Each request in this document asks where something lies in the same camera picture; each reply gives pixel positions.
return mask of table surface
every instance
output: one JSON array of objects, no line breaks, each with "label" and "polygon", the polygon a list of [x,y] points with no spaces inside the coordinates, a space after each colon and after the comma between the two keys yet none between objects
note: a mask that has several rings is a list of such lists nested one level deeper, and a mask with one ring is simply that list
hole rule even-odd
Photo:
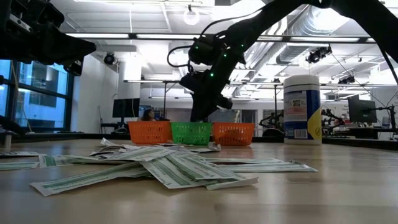
[{"label": "table surface", "polygon": [[[99,140],[13,145],[13,151],[86,156]],[[107,166],[0,171],[1,223],[398,223],[398,154],[346,146],[258,143],[206,157],[294,159],[317,173],[248,174],[259,183],[169,190],[152,179],[115,179],[48,197],[29,184]],[[38,158],[0,159],[37,161]]]}]

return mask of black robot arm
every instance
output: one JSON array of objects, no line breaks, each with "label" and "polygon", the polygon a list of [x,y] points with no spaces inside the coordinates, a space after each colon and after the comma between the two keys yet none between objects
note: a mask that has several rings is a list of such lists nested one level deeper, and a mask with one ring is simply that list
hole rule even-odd
[{"label": "black robot arm", "polygon": [[274,0],[253,18],[239,21],[214,38],[195,39],[189,51],[194,63],[212,65],[210,70],[189,73],[180,84],[194,92],[191,121],[199,121],[216,111],[217,106],[230,109],[232,102],[221,94],[238,62],[245,63],[243,53],[276,22],[302,4],[332,8],[354,19],[394,60],[398,61],[398,19],[379,0]]}]

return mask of ceiling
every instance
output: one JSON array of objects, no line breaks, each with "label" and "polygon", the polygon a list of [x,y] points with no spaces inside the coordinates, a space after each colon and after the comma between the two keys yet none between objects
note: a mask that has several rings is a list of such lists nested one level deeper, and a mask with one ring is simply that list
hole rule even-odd
[{"label": "ceiling", "polygon": [[[199,34],[214,20],[231,15],[245,15],[264,4],[261,0],[231,1],[237,3],[232,6],[215,6],[214,0],[204,0],[202,1],[204,4],[201,6],[194,4],[192,6],[194,12],[189,13],[186,13],[186,4],[106,4],[76,2],[74,0],[52,0],[52,3],[65,15],[65,23],[61,27],[63,32],[165,34]],[[275,30],[268,30],[268,32],[271,32],[270,34],[290,34],[290,30],[294,29],[295,24],[300,22],[300,18],[305,16],[306,10],[309,9],[305,6],[298,8],[287,16],[285,21],[280,21]],[[396,8],[391,8],[391,11],[398,14]],[[195,19],[198,19],[197,24],[190,25],[189,23],[195,22]],[[233,21],[216,24],[207,33],[217,33],[227,29],[232,24],[234,24]],[[328,35],[364,36],[367,33],[355,21],[347,20]],[[97,54],[99,55],[104,55],[113,47],[114,49],[121,47],[126,49],[122,52],[116,52],[116,56],[122,58],[122,60],[129,54],[129,47],[136,46],[137,53],[142,59],[142,75],[144,78],[159,78],[159,75],[162,74],[167,77],[167,75],[175,73],[175,70],[166,61],[170,46],[191,44],[187,41],[169,40],[96,40],[95,42],[98,46]],[[236,77],[240,79],[248,78],[257,82],[270,82],[275,77],[284,78],[291,75],[313,74],[323,77],[322,80],[336,83],[339,74],[345,72],[346,69],[354,71],[358,78],[366,78],[370,76],[372,68],[384,62],[380,59],[381,52],[376,44],[331,44],[333,55],[336,58],[329,55],[322,62],[308,67],[304,61],[305,56],[308,55],[309,50],[314,49],[308,46],[307,50],[296,57],[293,62],[281,66],[276,65],[272,59],[266,60],[266,57],[272,56],[272,49],[276,48],[276,44],[256,43],[246,54],[246,58],[251,58],[253,61],[252,70],[248,70],[246,74],[240,72],[240,75]],[[176,60],[180,63],[181,60],[184,61],[187,58],[187,51],[184,51],[180,52]],[[206,67],[198,66],[195,68],[205,69]]]}]

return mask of computer monitor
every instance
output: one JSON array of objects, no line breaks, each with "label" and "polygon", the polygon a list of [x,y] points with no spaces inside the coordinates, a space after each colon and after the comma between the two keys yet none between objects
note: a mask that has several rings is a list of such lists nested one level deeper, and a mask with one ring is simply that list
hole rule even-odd
[{"label": "computer monitor", "polygon": [[137,118],[139,116],[139,98],[137,99],[121,99],[113,101],[113,117]]},{"label": "computer monitor", "polygon": [[374,101],[348,98],[349,119],[351,122],[377,123]]}]

